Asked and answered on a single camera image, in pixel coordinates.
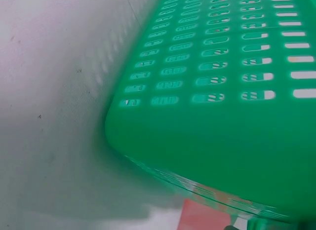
green plastic crate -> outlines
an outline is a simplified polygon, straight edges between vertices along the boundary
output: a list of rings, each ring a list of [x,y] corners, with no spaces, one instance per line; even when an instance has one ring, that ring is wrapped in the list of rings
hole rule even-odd
[[[313,0],[160,0],[109,143],[188,196],[210,187],[256,216],[316,219],[315,15]]]

